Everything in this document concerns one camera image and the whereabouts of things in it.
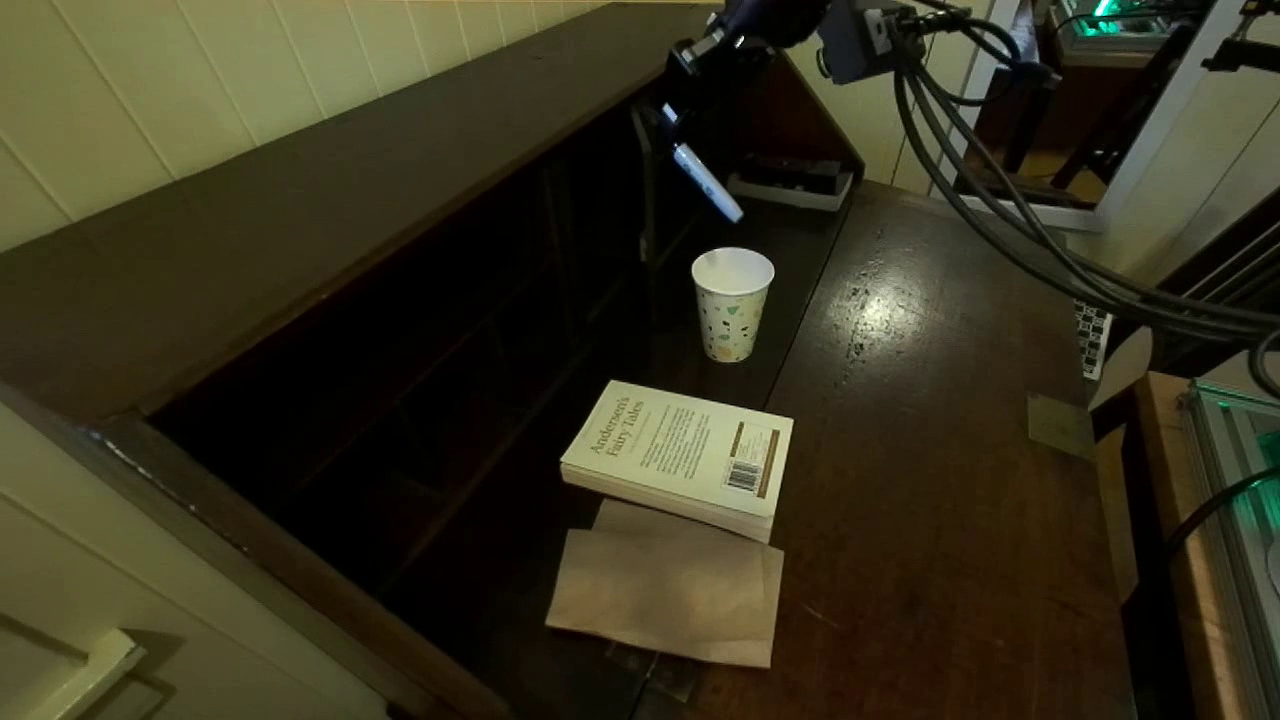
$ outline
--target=white wall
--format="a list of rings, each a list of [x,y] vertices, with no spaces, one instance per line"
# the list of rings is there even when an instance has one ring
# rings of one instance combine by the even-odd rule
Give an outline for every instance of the white wall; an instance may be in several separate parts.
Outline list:
[[[1212,8],[1100,203],[1103,231],[1087,236],[1100,262],[1143,283],[1280,189],[1280,77],[1202,66],[1235,18],[1242,0]],[[1250,36],[1280,42],[1280,18],[1258,18]]]
[[[0,253],[606,0],[6,0]]]

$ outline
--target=book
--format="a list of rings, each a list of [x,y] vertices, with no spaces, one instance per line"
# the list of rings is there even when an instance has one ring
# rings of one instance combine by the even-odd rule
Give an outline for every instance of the book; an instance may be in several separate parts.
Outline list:
[[[775,412],[610,380],[559,476],[768,544],[791,429]]]

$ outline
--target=white paper cup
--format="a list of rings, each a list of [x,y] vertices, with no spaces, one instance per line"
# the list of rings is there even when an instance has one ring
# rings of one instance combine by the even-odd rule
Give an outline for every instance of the white paper cup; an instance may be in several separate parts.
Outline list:
[[[739,365],[758,349],[772,262],[754,246],[712,246],[691,258],[696,315],[706,350],[717,365]]]

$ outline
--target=paper bag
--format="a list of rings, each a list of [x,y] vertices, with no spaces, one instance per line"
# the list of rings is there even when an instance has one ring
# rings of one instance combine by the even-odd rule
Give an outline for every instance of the paper bag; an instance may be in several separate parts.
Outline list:
[[[568,531],[553,629],[709,664],[772,664],[786,551],[663,510],[606,502]]]

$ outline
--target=black cable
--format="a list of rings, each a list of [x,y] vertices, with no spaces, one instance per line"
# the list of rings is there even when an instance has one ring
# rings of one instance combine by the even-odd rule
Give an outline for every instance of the black cable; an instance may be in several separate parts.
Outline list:
[[[1078,283],[1083,283],[1093,297],[1078,297],[1078,299],[1083,299],[1083,302],[1097,302],[1097,306],[1126,306],[1128,315],[1141,315],[1141,321],[1148,321],[1151,328],[1181,328],[1186,336],[1202,336],[1202,341],[1220,341],[1220,328],[1216,325],[1208,325],[1208,321],[1186,321],[1186,315],[1178,315],[1178,310],[1151,310],[1151,306],[1137,306],[1132,299],[1126,299],[1126,297],[1117,297],[1117,292],[1110,292],[1100,281],[1093,281],[1080,262],[1078,262],[1078,257],[1070,253],[1070,246],[1059,246],[1052,236],[1047,236],[1047,228],[1039,225],[1039,216],[1030,207],[1030,203],[1020,203],[1020,210],[1023,210],[1023,225],[979,185],[979,181],[972,181],[967,176],[967,167],[965,167],[965,160],[959,160],[959,152],[950,145],[950,133],[942,129],[942,121],[934,115],[934,107],[930,107],[930,101],[924,101],[924,92],[921,92],[921,77],[924,77],[924,66],[921,62],[914,62],[914,66],[903,66],[908,72],[908,86],[917,92],[917,104],[924,107],[924,121],[934,124],[934,137],[938,137],[938,145],[945,149],[945,154],[958,165],[958,173],[979,191],[979,200],[1006,218],[1006,225],[1013,225],[1015,231],[1023,231],[1023,236],[1045,236],[1039,238],[1039,246],[1047,246],[1071,276],[1078,276]]]
[[[1269,368],[1269,350],[1275,349],[1275,341],[1280,341],[1280,328],[1250,349],[1250,376],[1254,376],[1258,387],[1266,387],[1269,394],[1280,394],[1280,380],[1275,380],[1273,368]]]
[[[938,95],[945,95],[945,86],[930,77],[924,62],[914,62],[908,72],[917,72],[924,81],[924,86],[934,86]],[[1259,332],[1273,332],[1280,325],[1280,315],[1269,315],[1269,310],[1245,310],[1245,306],[1224,306],[1224,302],[1202,302],[1202,299],[1186,299],[1186,297],[1168,297],[1168,292],[1157,292],[1157,287],[1137,287],[1128,283],[1126,276],[1110,273],[1110,268],[1097,268],[1087,258],[1080,258],[1078,253],[1070,253],[1038,216],[1038,207],[1023,200],[1023,191],[1015,189],[1015,181],[998,165],[998,154],[979,145],[979,137],[965,124],[965,115],[952,107],[952,104],[942,104],[942,112],[952,121],[952,129],[967,141],[967,149],[984,160],[984,167],[1001,181],[1001,189],[1009,191],[1009,200],[1015,203],[1015,210],[1023,216],[1023,225],[1015,225],[1009,216],[1009,207],[991,195],[984,195],[984,203],[1009,218],[1013,228],[1020,228],[1023,236],[1032,236],[1038,242],[1045,242],[1059,262],[1070,262],[1071,276],[1080,276],[1083,283],[1111,283],[1111,292],[1132,292],[1137,299],[1143,302],[1157,302],[1157,306],[1143,306],[1143,310],[1157,310],[1174,325],[1202,325],[1202,332],[1220,332],[1224,341],[1242,344],[1242,341],[1258,341]]]
[[[921,66],[921,81],[945,95],[942,81],[924,66]],[[1038,207],[1023,200],[1023,191],[1015,189],[1015,181],[991,160],[991,152],[979,145],[979,137],[965,124],[965,115],[950,104],[942,104],[950,112],[950,121],[965,133],[967,149],[987,165],[987,173],[1006,185],[1009,200],[1020,207],[1020,216],[1032,225],[1030,231],[1038,231],[1038,238],[1045,242],[1056,242],[1052,231],[1039,225]],[[1080,258],[1071,253],[1071,258],[1093,273],[1093,276],[1103,276],[1110,283],[1126,287],[1126,292],[1137,292],[1141,299],[1151,299],[1151,302],[1168,302],[1168,306],[1181,306],[1181,310],[1208,310],[1208,315],[1224,315],[1224,321],[1245,321],[1254,325],[1254,332],[1269,332],[1280,325],[1280,315],[1273,310],[1254,310],[1254,306],[1224,306],[1224,302],[1202,302],[1202,299],[1188,299],[1188,297],[1168,297],[1161,287],[1141,287],[1141,283],[1128,283],[1126,276],[1093,262],[1093,258]]]
[[[1020,62],[1023,50],[1015,48],[1015,39],[1009,36],[1009,27],[991,22],[991,18],[965,18],[959,31],[984,48],[987,54],[1006,58],[1006,62]]]
[[[1280,463],[1254,470],[1220,492],[1212,492],[1188,519],[1181,519],[1168,539],[1164,539],[1164,557],[1174,561],[1178,551],[1186,551],[1188,537],[1216,516],[1220,506],[1228,506],[1235,495],[1259,486],[1266,478],[1280,478]]]
[[[942,86],[942,95],[945,95],[950,104],[959,104],[959,107],[984,107],[984,104],[987,104],[984,95],[959,95],[959,92],[950,92],[950,86]]]
[[[1047,283],[1047,287],[1056,287],[1056,292],[1066,292],[1066,297],[1071,297],[1071,299],[1097,302],[1097,297],[1080,292],[1078,283],[1066,283],[1066,281],[1052,276],[1047,268],[1038,268],[1032,258],[1023,258],[1020,253],[1013,253],[1013,246],[959,200],[959,191],[950,185],[950,176],[945,176],[938,165],[930,165],[930,149],[924,149],[924,137],[921,137],[917,115],[914,115],[914,107],[908,107],[908,92],[903,92],[908,72],[895,72],[893,85],[895,85],[893,101],[895,101],[895,112],[901,112],[901,121],[903,121],[903,137],[908,137],[914,152],[921,154],[924,173],[934,176],[934,185],[938,185],[938,189],[950,195],[950,203],[958,207],[958,216],[959,216],[979,238],[987,238],[987,246],[998,246],[1009,262],[1015,262],[1020,273],[1030,273],[1032,281],[1039,281],[1039,283]]]

